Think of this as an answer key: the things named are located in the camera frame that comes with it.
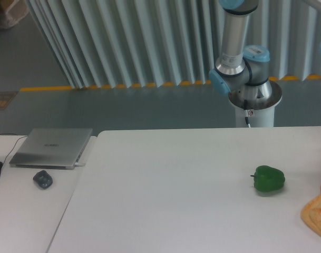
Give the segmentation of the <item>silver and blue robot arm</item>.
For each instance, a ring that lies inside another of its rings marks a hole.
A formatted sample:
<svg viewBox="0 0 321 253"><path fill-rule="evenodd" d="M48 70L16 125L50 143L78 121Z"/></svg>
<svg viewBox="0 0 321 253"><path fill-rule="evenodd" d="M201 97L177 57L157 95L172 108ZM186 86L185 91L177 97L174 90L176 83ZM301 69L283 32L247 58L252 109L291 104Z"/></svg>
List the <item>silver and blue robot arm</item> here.
<svg viewBox="0 0 321 253"><path fill-rule="evenodd" d="M221 49L209 73L222 94L269 77L321 77L321 1L220 1Z"/></svg>

